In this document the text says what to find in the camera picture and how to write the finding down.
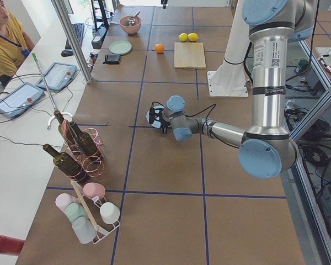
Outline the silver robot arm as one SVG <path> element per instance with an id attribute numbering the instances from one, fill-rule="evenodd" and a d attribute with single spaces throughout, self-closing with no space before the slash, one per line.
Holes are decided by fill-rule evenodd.
<path id="1" fill-rule="evenodd" d="M 210 74 L 209 90 L 229 97 L 244 93 L 245 58 L 252 51 L 249 129 L 187 115 L 178 95 L 166 104 L 152 103 L 147 121 L 163 133 L 171 129 L 178 141 L 203 134 L 237 148 L 242 168 L 256 178 L 276 177 L 291 168 L 298 147 L 284 128 L 287 45 L 312 36 L 317 10 L 317 1 L 238 1 L 228 48 L 222 65 Z"/>

